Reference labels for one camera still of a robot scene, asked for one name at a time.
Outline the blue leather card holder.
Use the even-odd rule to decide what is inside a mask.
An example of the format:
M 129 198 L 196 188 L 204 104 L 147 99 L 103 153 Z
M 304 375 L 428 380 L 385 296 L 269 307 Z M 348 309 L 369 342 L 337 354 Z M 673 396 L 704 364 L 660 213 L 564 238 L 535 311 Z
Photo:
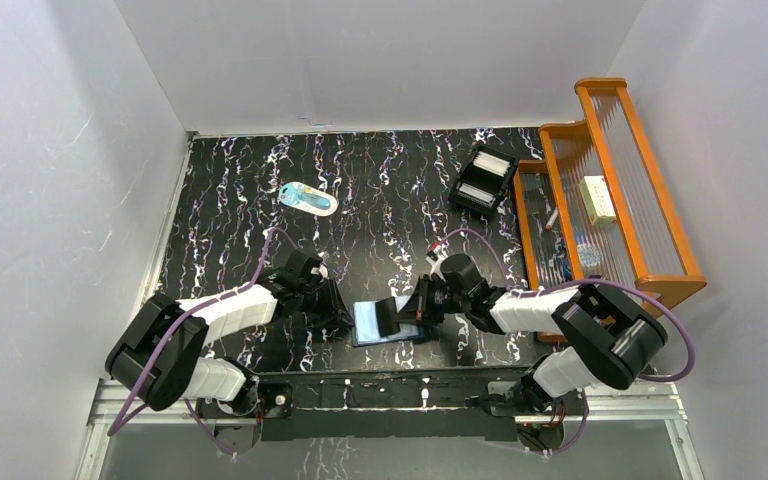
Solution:
M 393 319 L 396 308 L 407 303 L 407 296 L 388 297 L 380 301 L 358 301 L 352 306 L 354 326 L 352 346 L 363 347 L 405 340 L 422 340 L 426 331 L 417 325 Z

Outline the black card box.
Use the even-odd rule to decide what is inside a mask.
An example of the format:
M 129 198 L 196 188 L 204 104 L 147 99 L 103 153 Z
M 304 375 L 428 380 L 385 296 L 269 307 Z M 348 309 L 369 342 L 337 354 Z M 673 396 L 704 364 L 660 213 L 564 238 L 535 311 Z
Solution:
M 487 151 L 495 156 L 509 160 L 512 166 L 507 175 L 505 177 L 499 177 L 475 167 L 472 164 L 472 161 L 478 151 Z M 492 218 L 496 214 L 498 206 L 506 195 L 506 191 L 512 182 L 514 173 L 517 171 L 518 164 L 519 160 L 513 155 L 493 149 L 485 144 L 474 144 L 469 151 L 466 164 L 460 169 L 453 184 L 449 188 L 447 197 L 448 202 L 456 209 L 469 211 L 484 218 Z M 461 183 L 467 183 L 487 191 L 488 193 L 492 193 L 495 196 L 495 201 L 491 205 L 482 205 L 473 202 L 470 198 L 458 195 L 457 187 Z

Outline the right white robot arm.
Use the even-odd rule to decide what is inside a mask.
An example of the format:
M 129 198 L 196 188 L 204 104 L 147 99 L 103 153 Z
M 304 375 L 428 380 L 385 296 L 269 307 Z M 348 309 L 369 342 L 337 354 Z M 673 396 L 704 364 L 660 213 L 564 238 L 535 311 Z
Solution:
M 429 327 L 459 315 L 493 334 L 553 333 L 566 349 L 541 357 L 505 393 L 489 393 L 521 410 L 550 413 L 567 393 L 595 384 L 627 389 L 667 343 L 668 334 L 623 285 L 588 278 L 566 288 L 516 293 L 493 286 L 473 259 L 456 254 L 436 259 L 411 296 L 375 304 L 380 334 L 399 326 Z

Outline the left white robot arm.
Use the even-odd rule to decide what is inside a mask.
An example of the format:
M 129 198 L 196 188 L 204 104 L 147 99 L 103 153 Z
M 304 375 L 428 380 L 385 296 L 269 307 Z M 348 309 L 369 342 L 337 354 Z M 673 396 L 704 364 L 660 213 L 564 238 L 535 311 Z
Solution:
M 105 370 L 154 411 L 179 400 L 215 400 L 235 416 L 248 416 L 263 403 L 259 377 L 233 359 L 207 358 L 202 351 L 297 314 L 315 327 L 354 323 L 323 260 L 300 249 L 283 266 L 260 269 L 251 285 L 196 299 L 153 295 L 109 352 Z

